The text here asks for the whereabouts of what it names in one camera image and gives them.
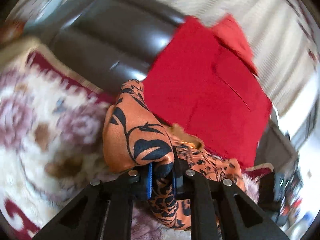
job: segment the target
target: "cloth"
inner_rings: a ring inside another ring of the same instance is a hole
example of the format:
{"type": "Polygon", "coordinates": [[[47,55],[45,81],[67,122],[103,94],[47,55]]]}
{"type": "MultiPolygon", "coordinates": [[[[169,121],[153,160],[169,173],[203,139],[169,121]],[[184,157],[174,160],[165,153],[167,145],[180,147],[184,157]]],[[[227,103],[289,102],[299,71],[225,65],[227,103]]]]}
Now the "cloth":
{"type": "Polygon", "coordinates": [[[108,109],[103,128],[103,153],[113,172],[158,162],[156,178],[164,178],[173,167],[170,139],[145,105],[143,84],[124,83],[117,103],[108,109]]]}
{"type": "Polygon", "coordinates": [[[186,18],[143,83],[156,116],[242,168],[253,166],[272,104],[243,61],[198,19],[186,18]]]}
{"type": "Polygon", "coordinates": [[[259,83],[282,117],[315,72],[319,28],[300,0],[159,0],[212,26],[230,13],[254,54],[259,83]]]}
{"type": "MultiPolygon", "coordinates": [[[[170,136],[170,138],[172,144],[176,147],[178,158],[186,160],[190,169],[202,173],[210,180],[231,179],[240,189],[246,191],[240,165],[236,159],[223,160],[209,154],[205,149],[198,150],[186,145],[175,136],[170,136]]],[[[190,200],[176,200],[170,180],[157,180],[152,193],[151,210],[161,223],[177,230],[190,228],[190,200]]]]}
{"type": "Polygon", "coordinates": [[[220,44],[226,46],[237,55],[249,70],[258,76],[258,70],[252,62],[253,53],[240,26],[231,14],[227,14],[217,24],[211,27],[220,44]]]}
{"type": "Polygon", "coordinates": [[[202,150],[204,148],[204,142],[200,138],[187,134],[177,123],[174,123],[172,127],[168,127],[167,132],[171,136],[179,138],[184,144],[190,145],[197,150],[202,150]]]}

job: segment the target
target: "metal pin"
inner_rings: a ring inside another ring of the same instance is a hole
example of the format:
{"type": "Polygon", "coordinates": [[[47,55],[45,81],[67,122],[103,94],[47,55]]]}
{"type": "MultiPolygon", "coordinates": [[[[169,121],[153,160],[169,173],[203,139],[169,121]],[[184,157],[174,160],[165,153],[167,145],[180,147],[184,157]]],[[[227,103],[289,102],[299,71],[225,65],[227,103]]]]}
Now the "metal pin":
{"type": "Polygon", "coordinates": [[[90,184],[92,186],[97,186],[97,185],[100,184],[100,180],[99,179],[93,179],[93,180],[90,181],[90,184]]]}
{"type": "Polygon", "coordinates": [[[224,179],[222,183],[226,186],[231,186],[232,185],[232,180],[231,179],[224,179]]]}
{"type": "Polygon", "coordinates": [[[195,174],[196,174],[196,172],[194,170],[186,170],[186,175],[187,176],[193,176],[195,174]]]}
{"type": "Polygon", "coordinates": [[[137,176],[137,175],[139,174],[139,172],[136,171],[136,170],[130,170],[130,171],[128,172],[128,174],[129,174],[129,176],[131,176],[131,177],[135,177],[135,176],[137,176]]]}

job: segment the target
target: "dark brown leather sofa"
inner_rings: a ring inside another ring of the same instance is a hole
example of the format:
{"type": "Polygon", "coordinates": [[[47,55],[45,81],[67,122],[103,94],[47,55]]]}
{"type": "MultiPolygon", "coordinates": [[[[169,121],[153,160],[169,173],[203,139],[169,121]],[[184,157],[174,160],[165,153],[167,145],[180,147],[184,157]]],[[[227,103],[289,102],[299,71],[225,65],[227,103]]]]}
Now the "dark brown leather sofa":
{"type": "Polygon", "coordinates": [[[184,15],[156,0],[69,0],[29,31],[56,57],[116,95],[143,80],[184,15]]]}

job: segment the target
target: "orange patterned fabric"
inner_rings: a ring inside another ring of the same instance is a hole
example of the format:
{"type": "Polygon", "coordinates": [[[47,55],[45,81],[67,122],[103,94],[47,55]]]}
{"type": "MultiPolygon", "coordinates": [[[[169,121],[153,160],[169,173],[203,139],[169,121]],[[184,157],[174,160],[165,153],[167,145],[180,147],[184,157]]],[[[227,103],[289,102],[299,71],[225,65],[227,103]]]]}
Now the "orange patterned fabric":
{"type": "MultiPolygon", "coordinates": [[[[188,161],[190,169],[215,181],[222,181],[225,178],[231,179],[245,191],[240,165],[236,159],[222,160],[210,155],[205,149],[195,149],[174,136],[170,137],[172,144],[176,146],[178,158],[188,161]]],[[[164,225],[177,230],[190,228],[190,200],[176,200],[173,197],[170,180],[160,179],[154,184],[149,203],[153,214],[164,225]]]]}
{"type": "Polygon", "coordinates": [[[136,80],[124,83],[117,103],[108,109],[105,119],[105,161],[113,172],[157,162],[149,201],[151,210],[164,225],[186,230],[191,225],[190,200],[177,201],[173,197],[171,180],[166,177],[173,167],[172,142],[178,157],[187,160],[191,169],[207,179],[231,179],[245,190],[236,159],[222,160],[210,155],[202,140],[186,134],[177,124],[170,128],[161,125],[145,105],[143,84],[136,80]]]}
{"type": "Polygon", "coordinates": [[[173,167],[173,151],[165,128],[145,105],[143,84],[130,80],[108,111],[103,128],[103,154],[112,172],[157,162],[156,178],[173,167]]]}

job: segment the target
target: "leopard print fabric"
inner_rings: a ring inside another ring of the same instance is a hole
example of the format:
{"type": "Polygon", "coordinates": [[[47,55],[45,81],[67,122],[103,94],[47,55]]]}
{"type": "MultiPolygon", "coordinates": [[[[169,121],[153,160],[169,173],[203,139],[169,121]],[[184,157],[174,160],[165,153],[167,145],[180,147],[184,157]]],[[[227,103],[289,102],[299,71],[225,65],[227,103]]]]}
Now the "leopard print fabric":
{"type": "MultiPolygon", "coordinates": [[[[205,149],[197,150],[177,138],[171,138],[171,141],[176,146],[178,158],[186,160],[190,169],[215,181],[222,181],[225,178],[231,179],[245,191],[240,165],[236,159],[222,160],[217,156],[210,155],[205,149]]],[[[173,197],[171,180],[160,179],[154,183],[149,204],[153,214],[164,225],[177,230],[190,228],[190,200],[176,200],[173,197]]]]}

